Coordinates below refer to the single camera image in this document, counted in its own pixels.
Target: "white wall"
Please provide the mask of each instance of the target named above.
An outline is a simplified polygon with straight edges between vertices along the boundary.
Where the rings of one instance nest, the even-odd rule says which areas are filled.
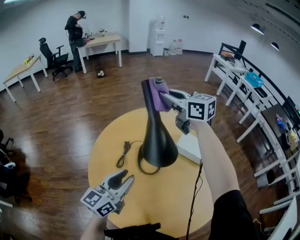
[[[131,0],[130,5],[130,52],[146,51],[150,22],[155,15],[164,15],[164,47],[181,38],[183,49],[218,53],[222,42],[238,47],[244,40],[244,56],[300,105],[300,50],[268,30],[264,36],[255,32],[250,28],[253,21],[225,0]],[[280,51],[270,45],[273,41]]]
[[[285,39],[277,39],[268,30],[265,36],[255,32],[250,28],[253,22],[225,0],[37,0],[30,9],[15,8],[1,13],[0,53],[5,57],[0,58],[0,82],[27,56],[40,53],[41,37],[47,38],[53,51],[64,44],[62,51],[69,52],[72,59],[64,26],[77,10],[87,13],[87,19],[79,22],[84,30],[119,31],[123,49],[130,52],[147,50],[149,24],[155,15],[165,16],[165,47],[172,39],[181,38],[184,49],[218,53],[222,42],[239,46],[244,40],[247,42],[244,55],[300,105],[299,49]],[[279,52],[270,46],[272,41],[279,44]],[[95,53],[110,51],[113,47],[108,45],[99,47]]]
[[[69,53],[69,60],[73,59],[64,27],[69,16],[79,10],[84,10],[87,14],[85,20],[78,22],[83,26],[84,32],[97,32],[100,28],[119,31],[123,36],[122,49],[126,49],[126,25],[123,18],[128,12],[123,11],[121,2],[122,0],[40,0],[30,9],[27,9],[26,4],[8,9],[0,15],[0,82],[29,55],[40,54],[38,40],[42,37],[47,39],[53,53],[57,46],[65,45],[61,49],[62,53]],[[110,51],[114,51],[113,46],[104,45],[94,53]],[[34,72],[41,69],[36,64]]]

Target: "black sleeve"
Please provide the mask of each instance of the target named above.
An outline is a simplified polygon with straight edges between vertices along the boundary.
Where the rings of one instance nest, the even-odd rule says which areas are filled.
[[[240,191],[220,196],[214,204],[209,240],[259,240],[250,213]]]
[[[69,17],[67,20],[67,24],[65,26],[65,30],[71,30],[76,28],[77,21],[74,17]]]

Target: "lamp shade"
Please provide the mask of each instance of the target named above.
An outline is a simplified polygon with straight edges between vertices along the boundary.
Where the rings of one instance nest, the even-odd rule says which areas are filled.
[[[260,34],[263,34],[263,31],[261,30],[261,27],[259,26],[259,24],[255,23],[251,26],[252,29],[254,29],[255,31],[259,32]]]
[[[271,43],[271,45],[279,51],[279,46],[277,43],[273,42]]]
[[[155,167],[167,167],[178,157],[178,149],[165,128],[160,113],[155,110],[149,80],[142,81],[142,91],[148,113],[146,134],[140,154]]]

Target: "white box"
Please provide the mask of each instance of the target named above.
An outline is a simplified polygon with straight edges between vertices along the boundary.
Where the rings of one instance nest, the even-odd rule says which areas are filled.
[[[200,164],[201,153],[197,137],[187,134],[182,135],[176,144],[178,152],[193,162]]]

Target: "black desk lamp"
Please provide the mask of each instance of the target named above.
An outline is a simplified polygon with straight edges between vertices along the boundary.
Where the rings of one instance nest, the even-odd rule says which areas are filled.
[[[152,175],[161,167],[173,164],[177,159],[178,149],[165,128],[159,112],[155,110],[149,80],[142,81],[142,91],[148,112],[148,122],[145,139],[138,153],[138,166],[144,174]],[[158,169],[151,173],[145,172],[141,168],[143,158]]]

